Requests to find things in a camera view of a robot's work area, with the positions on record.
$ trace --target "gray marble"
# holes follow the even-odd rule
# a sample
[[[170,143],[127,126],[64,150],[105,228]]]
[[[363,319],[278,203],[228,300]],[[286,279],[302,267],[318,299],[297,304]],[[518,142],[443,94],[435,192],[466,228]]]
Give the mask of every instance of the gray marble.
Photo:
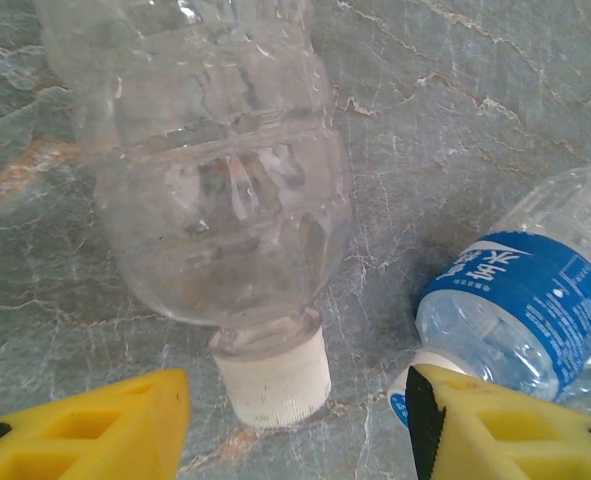
[[[591,1],[319,0],[314,46],[355,180],[350,252],[316,301],[333,391],[304,424],[257,432],[237,425],[210,332],[121,281],[31,3],[0,0],[0,415],[182,367],[182,480],[415,478],[383,393],[418,345],[413,309],[536,182],[591,165]]]

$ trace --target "yellow plastic object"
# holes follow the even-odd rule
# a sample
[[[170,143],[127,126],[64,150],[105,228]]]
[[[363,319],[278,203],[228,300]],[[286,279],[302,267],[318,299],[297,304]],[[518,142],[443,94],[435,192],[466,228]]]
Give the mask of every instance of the yellow plastic object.
[[[7,415],[0,480],[172,480],[189,409],[185,372],[162,370]]]
[[[591,480],[591,417],[433,365],[406,401],[419,480]]]

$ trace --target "bottle label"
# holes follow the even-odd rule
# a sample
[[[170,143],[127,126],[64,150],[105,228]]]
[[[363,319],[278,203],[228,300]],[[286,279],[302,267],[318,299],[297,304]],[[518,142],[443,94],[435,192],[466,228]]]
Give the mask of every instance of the bottle label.
[[[591,264],[551,238],[498,232],[468,247],[431,283],[482,297],[541,342],[559,380],[558,397],[591,356]]]

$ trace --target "plastic bottle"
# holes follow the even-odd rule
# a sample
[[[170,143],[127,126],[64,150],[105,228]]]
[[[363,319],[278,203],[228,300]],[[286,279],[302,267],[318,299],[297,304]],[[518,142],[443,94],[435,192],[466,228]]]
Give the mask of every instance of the plastic bottle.
[[[591,168],[546,180],[467,248],[429,285],[416,324],[411,364],[591,412]],[[403,423],[407,373],[388,392]]]
[[[352,209],[309,0],[36,0],[95,169],[97,214],[132,291],[219,327],[210,349],[245,423],[330,391],[308,305]]]

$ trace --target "empty plastic bottle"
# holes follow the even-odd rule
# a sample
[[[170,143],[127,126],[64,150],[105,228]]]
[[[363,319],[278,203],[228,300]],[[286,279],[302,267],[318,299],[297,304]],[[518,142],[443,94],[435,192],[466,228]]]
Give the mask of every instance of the empty plastic bottle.
[[[330,376],[308,305],[345,254],[352,210],[310,1],[36,5],[130,288],[219,327],[210,348],[243,422],[313,413]]]
[[[462,252],[416,323],[423,347],[411,364],[591,412],[591,168],[545,181]],[[389,390],[403,423],[407,373]]]

